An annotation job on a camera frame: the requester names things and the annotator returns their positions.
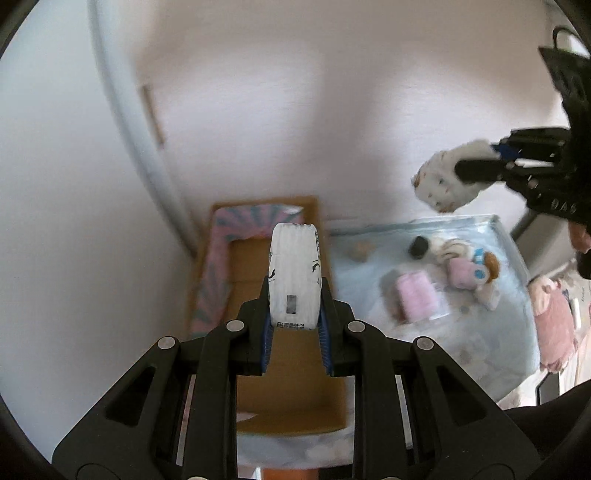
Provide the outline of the white spotted sock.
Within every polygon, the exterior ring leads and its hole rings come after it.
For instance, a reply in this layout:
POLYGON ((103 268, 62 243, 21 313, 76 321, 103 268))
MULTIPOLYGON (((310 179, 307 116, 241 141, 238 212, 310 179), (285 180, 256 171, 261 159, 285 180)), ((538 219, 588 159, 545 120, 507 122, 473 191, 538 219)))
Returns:
POLYGON ((463 183, 455 173, 461 160, 498 160, 487 140, 474 140, 451 150, 435 153, 413 177, 415 195, 438 213, 453 213, 475 200, 492 183, 463 183))

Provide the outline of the pink fluffy cloth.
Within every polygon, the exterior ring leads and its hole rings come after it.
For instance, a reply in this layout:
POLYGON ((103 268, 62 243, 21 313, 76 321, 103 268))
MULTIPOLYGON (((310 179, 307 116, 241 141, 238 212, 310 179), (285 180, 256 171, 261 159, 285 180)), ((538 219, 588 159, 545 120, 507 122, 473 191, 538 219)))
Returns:
POLYGON ((426 320, 438 312, 438 291, 426 271, 404 273, 398 277, 394 285, 401 310, 408 322, 426 320))

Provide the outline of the small black round object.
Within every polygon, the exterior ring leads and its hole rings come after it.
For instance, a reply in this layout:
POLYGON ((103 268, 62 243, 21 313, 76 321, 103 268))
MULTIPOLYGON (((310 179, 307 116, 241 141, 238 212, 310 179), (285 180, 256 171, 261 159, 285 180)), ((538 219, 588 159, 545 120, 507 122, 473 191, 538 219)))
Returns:
POLYGON ((409 254, 414 259, 422 259, 430 250, 430 241, 424 236, 417 236, 409 247, 409 254))

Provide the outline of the plush doll toy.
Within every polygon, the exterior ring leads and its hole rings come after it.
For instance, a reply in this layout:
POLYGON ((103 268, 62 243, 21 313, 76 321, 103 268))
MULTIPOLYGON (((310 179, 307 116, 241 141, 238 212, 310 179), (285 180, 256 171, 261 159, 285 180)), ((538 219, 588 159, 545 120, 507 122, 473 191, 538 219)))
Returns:
POLYGON ((494 311, 501 299, 496 286, 501 271, 497 256, 460 238, 433 236, 429 241, 430 252, 444 269, 448 284, 472 292, 481 305, 494 311))

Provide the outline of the light blue floral blanket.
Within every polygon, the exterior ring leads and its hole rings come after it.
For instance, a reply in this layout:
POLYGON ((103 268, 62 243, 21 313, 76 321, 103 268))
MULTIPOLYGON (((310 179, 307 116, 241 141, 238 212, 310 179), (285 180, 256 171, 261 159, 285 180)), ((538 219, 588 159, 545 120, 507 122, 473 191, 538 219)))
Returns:
POLYGON ((526 284, 527 268, 495 216, 427 219, 406 224, 337 229, 321 248, 332 273, 332 295, 356 318, 404 341, 430 337, 494 400, 500 400, 538 370, 540 354, 526 284), (456 288, 439 255, 454 252, 500 263, 492 291, 456 288), (423 272, 434 290, 434 311, 407 318, 396 282, 423 272))

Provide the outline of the brown cardboard box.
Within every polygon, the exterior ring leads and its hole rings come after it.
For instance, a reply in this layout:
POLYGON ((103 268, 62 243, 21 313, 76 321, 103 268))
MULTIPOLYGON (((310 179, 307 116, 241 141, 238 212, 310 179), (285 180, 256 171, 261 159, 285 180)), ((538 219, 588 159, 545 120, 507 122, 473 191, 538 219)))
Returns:
MULTIPOLYGON (((242 304, 259 298, 270 276, 270 244, 280 223, 322 229, 315 197, 217 203, 195 267, 193 337, 235 320, 242 304)), ((266 436, 332 433, 346 426, 346 383, 329 376, 318 329, 273 321, 263 336, 270 355, 260 376, 238 377, 238 432, 266 436)))

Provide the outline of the small wooden block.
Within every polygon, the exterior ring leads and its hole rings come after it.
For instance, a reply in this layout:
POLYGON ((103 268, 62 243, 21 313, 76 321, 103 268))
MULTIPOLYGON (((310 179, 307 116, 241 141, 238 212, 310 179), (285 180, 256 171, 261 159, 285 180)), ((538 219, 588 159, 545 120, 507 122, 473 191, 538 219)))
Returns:
POLYGON ((349 251, 349 258, 353 259, 353 261, 365 263, 369 260, 370 255, 375 250, 375 246, 370 241, 359 241, 356 242, 351 251, 349 251))

